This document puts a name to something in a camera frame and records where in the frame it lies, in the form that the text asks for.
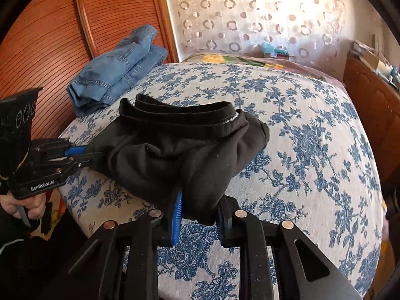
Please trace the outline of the person's left hand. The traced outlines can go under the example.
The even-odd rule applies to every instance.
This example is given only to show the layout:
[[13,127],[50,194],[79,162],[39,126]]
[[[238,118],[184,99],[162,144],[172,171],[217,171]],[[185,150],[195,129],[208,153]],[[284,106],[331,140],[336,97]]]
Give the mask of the person's left hand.
[[6,213],[20,219],[21,215],[18,211],[18,206],[28,210],[27,216],[29,219],[41,219],[46,210],[46,195],[38,194],[24,200],[16,200],[10,192],[7,195],[1,195],[1,206]]

